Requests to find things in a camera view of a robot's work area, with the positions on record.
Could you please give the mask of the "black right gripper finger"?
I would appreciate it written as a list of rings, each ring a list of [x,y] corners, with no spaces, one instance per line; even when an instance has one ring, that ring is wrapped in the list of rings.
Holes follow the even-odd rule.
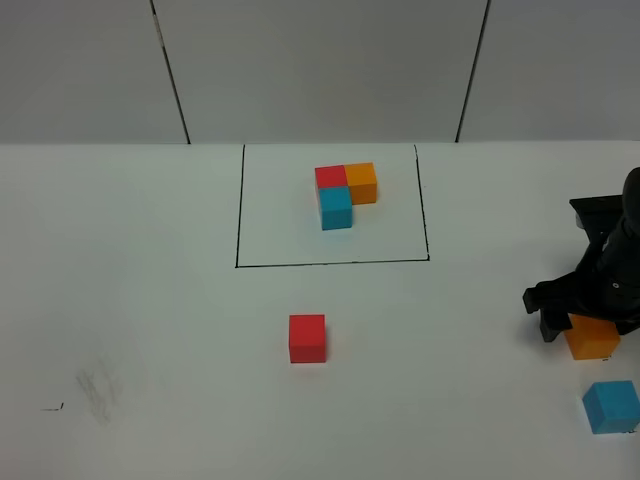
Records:
[[[551,309],[540,311],[540,332],[545,342],[553,342],[562,332],[573,328],[567,312]]]
[[[627,335],[640,328],[639,320],[627,320],[616,322],[616,329],[621,336]]]

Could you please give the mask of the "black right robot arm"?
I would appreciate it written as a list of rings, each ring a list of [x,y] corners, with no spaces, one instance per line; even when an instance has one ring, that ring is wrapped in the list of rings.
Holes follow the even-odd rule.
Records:
[[[525,290],[526,312],[540,314],[545,342],[572,328],[582,315],[615,325],[621,335],[639,328],[639,170],[620,195],[571,199],[589,245],[574,271]]]

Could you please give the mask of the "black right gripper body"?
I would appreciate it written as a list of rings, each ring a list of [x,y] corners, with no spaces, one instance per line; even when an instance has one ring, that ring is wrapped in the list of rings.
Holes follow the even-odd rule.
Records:
[[[616,325],[639,323],[639,235],[621,219],[589,244],[576,269],[525,290],[527,313],[578,314]]]

